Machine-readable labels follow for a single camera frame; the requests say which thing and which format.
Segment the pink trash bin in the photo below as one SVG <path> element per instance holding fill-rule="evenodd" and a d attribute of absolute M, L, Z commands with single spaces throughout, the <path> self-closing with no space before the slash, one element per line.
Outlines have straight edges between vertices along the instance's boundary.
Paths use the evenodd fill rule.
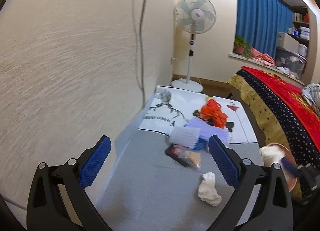
<path fill-rule="evenodd" d="M 279 143 L 270 143 L 267 146 L 263 146 L 260 152 L 265 167 L 271 167 L 275 163 L 281 166 L 289 191 L 293 191 L 298 178 L 295 175 L 297 165 L 291 152 Z"/>

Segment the white tissue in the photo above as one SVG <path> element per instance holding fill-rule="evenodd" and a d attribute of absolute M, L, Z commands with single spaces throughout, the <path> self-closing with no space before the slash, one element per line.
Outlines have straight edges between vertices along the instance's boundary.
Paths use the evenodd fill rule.
<path fill-rule="evenodd" d="M 217 207 L 222 202 L 222 197 L 215 188 L 216 177 L 213 172 L 202 174 L 202 181 L 198 188 L 198 197 L 201 201 Z"/>

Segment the clear plastic wrapper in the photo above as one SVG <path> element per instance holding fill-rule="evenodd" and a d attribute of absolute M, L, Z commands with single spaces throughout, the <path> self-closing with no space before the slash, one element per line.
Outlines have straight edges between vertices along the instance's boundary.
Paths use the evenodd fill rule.
<path fill-rule="evenodd" d="M 201 155 L 199 152 L 191 151 L 182 145 L 173 145 L 174 154 L 177 156 L 178 162 L 181 162 L 185 167 L 192 167 L 196 171 L 201 168 Z"/>

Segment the blue plastic wrapper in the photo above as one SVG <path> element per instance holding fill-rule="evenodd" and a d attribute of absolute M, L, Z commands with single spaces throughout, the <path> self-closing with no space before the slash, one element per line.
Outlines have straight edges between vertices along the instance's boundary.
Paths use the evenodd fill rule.
<path fill-rule="evenodd" d="M 203 138 L 199 138 L 199 140 L 194 145 L 193 150 L 196 150 L 196 151 L 205 150 L 206 152 L 208 152 L 209 151 L 208 141 Z"/>

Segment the lavender foam net wrap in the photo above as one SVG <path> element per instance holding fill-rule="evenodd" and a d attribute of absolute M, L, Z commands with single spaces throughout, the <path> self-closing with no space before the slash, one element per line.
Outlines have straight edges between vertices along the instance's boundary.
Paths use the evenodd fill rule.
<path fill-rule="evenodd" d="M 203 138 L 209 142 L 209 139 L 214 135 L 223 144 L 228 144 L 229 132 L 226 128 L 218 128 L 209 125 L 198 117 L 193 117 L 185 126 L 175 126 L 173 128 L 169 136 L 169 142 L 193 150 L 199 138 Z"/>

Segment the black snack packet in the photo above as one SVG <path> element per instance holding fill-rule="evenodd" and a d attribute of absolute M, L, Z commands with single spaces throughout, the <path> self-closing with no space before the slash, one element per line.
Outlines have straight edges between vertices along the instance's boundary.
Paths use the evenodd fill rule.
<path fill-rule="evenodd" d="M 164 153 L 166 156 L 172 158 L 174 161 L 179 163 L 184 167 L 189 167 L 192 165 L 192 161 L 187 154 L 187 151 L 180 145 L 171 144 Z"/>

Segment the orange plastic bag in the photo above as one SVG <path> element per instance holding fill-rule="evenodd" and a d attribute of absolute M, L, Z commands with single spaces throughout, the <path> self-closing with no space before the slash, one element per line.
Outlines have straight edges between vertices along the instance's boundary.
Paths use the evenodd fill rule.
<path fill-rule="evenodd" d="M 218 128 L 224 128 L 227 123 L 228 116 L 222 112 L 221 105 L 214 99 L 209 99 L 200 109 L 200 118 L 211 122 Z"/>

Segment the navy star bed sheet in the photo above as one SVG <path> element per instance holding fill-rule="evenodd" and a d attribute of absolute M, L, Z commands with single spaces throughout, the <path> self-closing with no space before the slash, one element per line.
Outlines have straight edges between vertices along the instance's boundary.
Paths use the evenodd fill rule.
<path fill-rule="evenodd" d="M 310 163 L 319 168 L 319 148 L 283 101 L 252 76 L 235 74 L 231 85 L 240 91 L 241 99 L 255 115 L 266 143 L 281 143 L 291 150 L 297 164 Z"/>

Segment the striped grey quilt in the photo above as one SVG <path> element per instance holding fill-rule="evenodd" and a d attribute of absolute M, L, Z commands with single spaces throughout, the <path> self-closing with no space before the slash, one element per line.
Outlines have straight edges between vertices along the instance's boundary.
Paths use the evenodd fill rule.
<path fill-rule="evenodd" d="M 320 85 L 319 83 L 311 83 L 302 88 L 302 98 L 320 117 Z"/>

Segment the clear storage box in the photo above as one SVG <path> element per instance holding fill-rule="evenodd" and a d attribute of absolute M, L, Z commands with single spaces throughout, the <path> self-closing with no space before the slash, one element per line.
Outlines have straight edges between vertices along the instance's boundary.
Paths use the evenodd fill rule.
<path fill-rule="evenodd" d="M 295 52 L 290 52 L 282 48 L 277 48 L 274 60 L 275 67 L 285 74 L 300 78 L 304 72 L 307 59 Z"/>

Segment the pink folded cloth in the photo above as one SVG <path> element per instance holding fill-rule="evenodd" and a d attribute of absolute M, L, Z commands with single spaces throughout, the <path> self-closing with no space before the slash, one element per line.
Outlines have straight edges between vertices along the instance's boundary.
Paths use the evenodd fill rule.
<path fill-rule="evenodd" d="M 275 65 L 274 59 L 269 54 L 263 54 L 255 48 L 250 49 L 250 54 L 255 61 L 263 63 L 264 65 L 273 67 Z"/>

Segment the grey cardboard box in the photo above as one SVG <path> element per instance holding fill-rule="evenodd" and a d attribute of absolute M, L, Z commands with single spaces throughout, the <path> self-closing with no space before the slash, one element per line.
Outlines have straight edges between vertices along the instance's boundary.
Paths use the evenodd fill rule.
<path fill-rule="evenodd" d="M 285 32 L 278 32 L 277 47 L 289 52 L 298 52 L 299 42 Z"/>

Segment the wooden bookshelf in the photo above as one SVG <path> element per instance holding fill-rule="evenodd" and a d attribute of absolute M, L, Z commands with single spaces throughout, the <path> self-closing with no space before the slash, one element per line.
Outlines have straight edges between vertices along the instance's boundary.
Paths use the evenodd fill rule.
<path fill-rule="evenodd" d="M 308 48 L 311 34 L 309 9 L 307 6 L 292 6 L 291 9 L 293 11 L 292 36 Z"/>

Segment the blue curtain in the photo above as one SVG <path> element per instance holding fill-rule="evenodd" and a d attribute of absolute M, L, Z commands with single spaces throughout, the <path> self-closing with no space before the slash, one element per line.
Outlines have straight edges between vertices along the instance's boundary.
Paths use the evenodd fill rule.
<path fill-rule="evenodd" d="M 275 57 L 279 32 L 293 24 L 293 12 L 282 0 L 238 0 L 236 35 L 251 47 Z"/>

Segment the white standing fan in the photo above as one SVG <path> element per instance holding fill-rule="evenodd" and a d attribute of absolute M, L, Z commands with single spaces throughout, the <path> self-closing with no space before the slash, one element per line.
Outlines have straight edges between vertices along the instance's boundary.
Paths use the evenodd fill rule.
<path fill-rule="evenodd" d="M 185 79 L 174 80 L 171 86 L 201 93 L 202 84 L 191 80 L 191 63 L 195 54 L 196 35 L 209 31 L 216 21 L 216 11 L 210 0 L 179 0 L 174 9 L 175 20 L 189 33 L 188 68 Z"/>

